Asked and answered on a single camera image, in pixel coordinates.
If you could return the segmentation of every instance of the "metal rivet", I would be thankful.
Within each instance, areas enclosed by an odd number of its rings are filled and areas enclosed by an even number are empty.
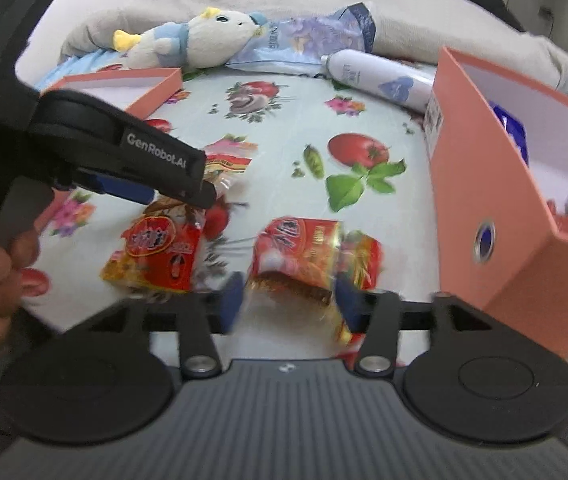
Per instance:
[[[193,355],[186,359],[184,366],[196,374],[205,374],[215,368],[217,362],[207,355]]]
[[[289,372],[292,372],[293,370],[295,370],[295,368],[297,368],[297,367],[294,364],[286,363],[285,365],[281,365],[279,367],[279,371],[283,372],[285,374],[288,374]]]
[[[367,355],[359,361],[359,367],[364,371],[378,374],[387,371],[391,367],[391,362],[381,355]]]
[[[495,248],[495,224],[493,221],[482,222],[477,228],[473,244],[475,262],[483,264],[493,255]]]

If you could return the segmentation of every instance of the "bed sheet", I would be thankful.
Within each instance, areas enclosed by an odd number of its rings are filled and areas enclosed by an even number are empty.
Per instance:
[[[247,92],[253,96],[250,104],[239,98]],[[346,230],[359,229],[380,240],[384,247],[380,288],[395,290],[409,300],[428,300],[438,290],[429,161],[421,127],[401,108],[356,90],[338,91],[323,79],[219,69],[187,81],[151,119],[164,121],[169,135],[196,147],[227,135],[259,145],[243,179],[227,195],[227,202],[235,204],[224,231],[228,243],[221,248],[200,247],[204,254],[218,253],[218,261],[225,262],[223,275],[199,267],[198,286],[216,288],[228,273],[246,273],[254,237],[274,218],[299,216],[337,219]],[[325,179],[315,178],[304,167],[302,153],[308,145],[316,148],[325,176],[353,175],[327,148],[329,140],[342,133],[375,139],[387,147],[389,161],[403,160],[406,170],[388,178],[386,187],[366,187],[355,200],[342,201],[351,205],[334,212]],[[353,144],[349,153],[366,154],[369,149],[366,142]],[[293,177],[295,168],[301,168],[304,176]],[[78,190],[42,233],[35,268],[48,275],[49,288],[28,298],[27,307],[67,330],[124,297],[125,291],[100,279],[99,271],[120,245],[120,234],[143,209]],[[222,360],[227,364],[238,357],[335,355],[340,348],[334,321],[328,317],[321,309],[277,304],[249,292],[233,333],[217,338]],[[404,333],[400,359],[410,361],[426,344],[423,333]],[[153,348],[174,364],[174,335],[155,336]]]
[[[48,72],[35,85],[35,88],[39,91],[45,90],[67,75],[87,74],[99,72],[100,70],[119,70],[123,67],[121,59],[124,57],[126,57],[124,52],[116,52],[115,50],[104,48],[100,48],[85,56],[69,57]]]

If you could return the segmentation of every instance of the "round black disc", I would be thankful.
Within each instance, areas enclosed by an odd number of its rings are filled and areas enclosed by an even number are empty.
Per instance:
[[[173,395],[167,368],[114,333],[62,337],[11,364],[0,405],[23,434],[82,446],[121,438],[154,420]]]
[[[463,346],[442,350],[417,357],[403,382],[410,403],[436,427],[513,444],[545,436],[568,414],[568,364],[560,358],[549,366],[522,353],[472,358]]]

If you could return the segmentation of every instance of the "striped gray surface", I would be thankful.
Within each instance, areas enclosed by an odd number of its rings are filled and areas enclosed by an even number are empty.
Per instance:
[[[417,421],[390,384],[339,361],[235,361],[187,384],[147,428],[61,449],[19,440],[0,480],[568,480],[568,448],[467,446]]]

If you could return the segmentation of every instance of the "gray blanket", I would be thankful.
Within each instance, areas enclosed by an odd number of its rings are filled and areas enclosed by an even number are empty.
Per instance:
[[[164,22],[187,22],[208,6],[269,19],[325,15],[364,2],[377,25],[379,56],[436,64],[442,46],[483,57],[568,94],[568,54],[541,36],[520,34],[467,0],[128,0],[76,27],[62,59],[111,48],[115,30],[140,34]]]

